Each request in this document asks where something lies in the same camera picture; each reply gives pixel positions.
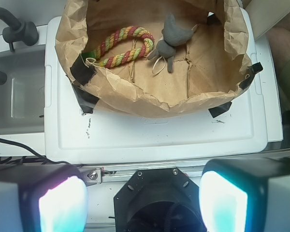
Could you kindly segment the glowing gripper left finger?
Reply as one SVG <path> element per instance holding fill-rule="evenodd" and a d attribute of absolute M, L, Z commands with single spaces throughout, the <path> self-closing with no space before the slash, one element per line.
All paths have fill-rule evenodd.
<path fill-rule="evenodd" d="M 82 232 L 88 190 L 68 164 L 0 164 L 0 232 Z"/>

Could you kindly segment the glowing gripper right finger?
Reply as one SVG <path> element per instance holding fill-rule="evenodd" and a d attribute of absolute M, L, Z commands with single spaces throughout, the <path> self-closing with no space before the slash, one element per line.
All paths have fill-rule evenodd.
<path fill-rule="evenodd" d="M 290 158 L 212 159 L 199 203 L 210 232 L 290 232 Z"/>

